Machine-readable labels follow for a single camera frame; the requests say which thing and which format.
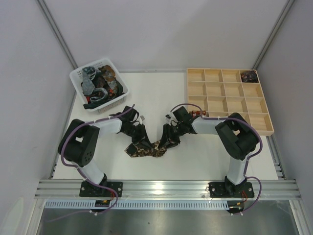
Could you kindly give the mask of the brown floral tie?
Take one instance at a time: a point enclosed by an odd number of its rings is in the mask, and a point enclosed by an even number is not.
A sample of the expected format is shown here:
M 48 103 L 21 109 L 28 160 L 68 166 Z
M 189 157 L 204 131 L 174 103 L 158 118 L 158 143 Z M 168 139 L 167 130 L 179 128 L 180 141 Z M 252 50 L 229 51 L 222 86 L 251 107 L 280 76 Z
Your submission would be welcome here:
M 130 144 L 124 151 L 131 158 L 138 157 L 162 157 L 166 151 L 166 147 L 159 147 L 160 141 L 152 143 L 152 148 L 139 148 L 133 144 Z

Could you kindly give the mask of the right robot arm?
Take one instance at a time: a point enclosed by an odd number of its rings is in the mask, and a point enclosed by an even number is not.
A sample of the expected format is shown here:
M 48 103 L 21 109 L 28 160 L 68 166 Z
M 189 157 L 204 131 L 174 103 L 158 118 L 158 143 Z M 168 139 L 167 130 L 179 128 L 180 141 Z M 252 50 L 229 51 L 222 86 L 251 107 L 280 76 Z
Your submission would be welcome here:
M 260 135 L 239 113 L 228 117 L 201 117 L 189 113 L 175 115 L 176 125 L 165 124 L 159 148 L 172 148 L 180 144 L 185 134 L 217 135 L 230 156 L 228 173 L 224 179 L 225 190 L 233 195 L 246 183 L 250 158 L 262 151 Z

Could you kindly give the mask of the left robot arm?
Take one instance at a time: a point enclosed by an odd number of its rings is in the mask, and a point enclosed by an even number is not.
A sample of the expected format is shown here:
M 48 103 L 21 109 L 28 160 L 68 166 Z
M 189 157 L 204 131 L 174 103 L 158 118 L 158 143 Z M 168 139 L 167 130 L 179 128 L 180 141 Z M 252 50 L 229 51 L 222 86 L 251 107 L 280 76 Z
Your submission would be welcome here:
M 107 176 L 98 168 L 93 156 L 100 135 L 118 133 L 131 138 L 131 154 L 154 148 L 139 112 L 134 106 L 125 106 L 122 112 L 95 121 L 74 119 L 58 146 L 62 164 L 76 169 L 89 184 L 107 189 Z

